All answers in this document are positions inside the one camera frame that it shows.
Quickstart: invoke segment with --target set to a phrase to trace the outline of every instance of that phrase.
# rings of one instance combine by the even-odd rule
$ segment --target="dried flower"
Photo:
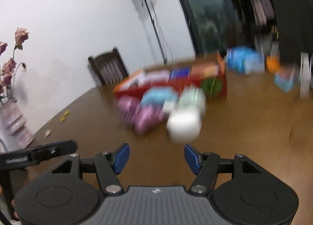
[[[16,62],[14,61],[13,58],[10,58],[9,61],[3,65],[2,75],[12,74],[14,72],[15,67]]]
[[[11,84],[11,79],[12,79],[12,74],[5,74],[3,76],[3,85],[5,87],[9,86]]]
[[[0,55],[1,55],[2,53],[4,53],[6,47],[7,47],[7,43],[5,43],[5,42],[0,42]]]
[[[29,32],[27,32],[26,28],[17,28],[15,31],[15,42],[17,45],[22,45],[25,40],[29,38]]]
[[[22,62],[23,72],[26,72],[26,64]]]

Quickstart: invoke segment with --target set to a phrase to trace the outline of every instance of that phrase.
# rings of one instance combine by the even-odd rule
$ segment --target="wooden chair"
[[[128,77],[128,72],[116,47],[112,52],[96,57],[90,56],[88,61],[102,85],[119,82]]]

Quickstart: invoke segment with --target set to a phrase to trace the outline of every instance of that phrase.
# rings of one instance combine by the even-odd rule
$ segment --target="white container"
[[[206,96],[201,88],[196,86],[185,87],[178,101],[177,107],[196,107],[204,115],[206,111]]]
[[[196,107],[179,108],[170,114],[166,127],[173,142],[191,143],[201,131],[201,112]]]
[[[177,102],[173,100],[165,101],[163,104],[163,114],[167,118],[177,106]]]

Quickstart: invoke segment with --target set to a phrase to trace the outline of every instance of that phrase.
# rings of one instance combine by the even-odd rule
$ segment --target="flower vase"
[[[2,152],[26,148],[34,139],[25,125],[26,119],[17,104],[9,100],[0,108],[0,139]]]

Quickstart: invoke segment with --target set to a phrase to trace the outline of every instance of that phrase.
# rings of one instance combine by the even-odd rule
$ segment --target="brown table surface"
[[[243,153],[291,186],[300,205],[293,225],[311,225],[313,219],[313,101],[299,100],[299,91],[285,94],[269,73],[238,76],[227,73],[228,97],[210,101],[201,134],[193,143],[199,151],[222,158]],[[118,118],[112,86],[93,88],[75,100],[35,134],[33,145],[74,139],[81,157],[113,151],[123,142],[130,158],[119,179],[128,185],[185,185],[195,176],[189,170],[183,145],[169,140],[165,123],[143,137],[127,129]],[[59,122],[65,110],[70,115]],[[44,132],[51,128],[48,138]],[[34,178],[60,158],[30,168]],[[84,179],[96,186],[94,175]],[[229,180],[220,175],[217,186]]]

